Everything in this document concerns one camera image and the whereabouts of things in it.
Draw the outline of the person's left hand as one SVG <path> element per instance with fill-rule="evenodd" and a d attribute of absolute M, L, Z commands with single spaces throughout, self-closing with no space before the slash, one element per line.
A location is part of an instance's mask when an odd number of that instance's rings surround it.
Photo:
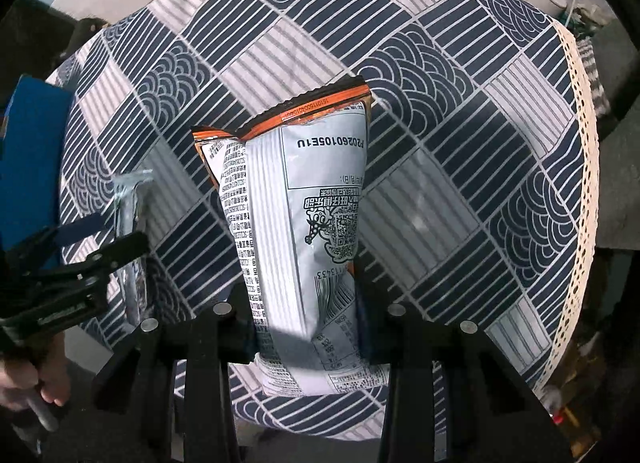
<path fill-rule="evenodd" d="M 29 361 L 1 357 L 1 408 L 22 411 L 29 408 L 25 393 L 38 389 L 44 402 L 62 407 L 70 399 L 70 377 L 65 353 L 65 333 L 53 336 L 46 357 L 36 368 Z"/>

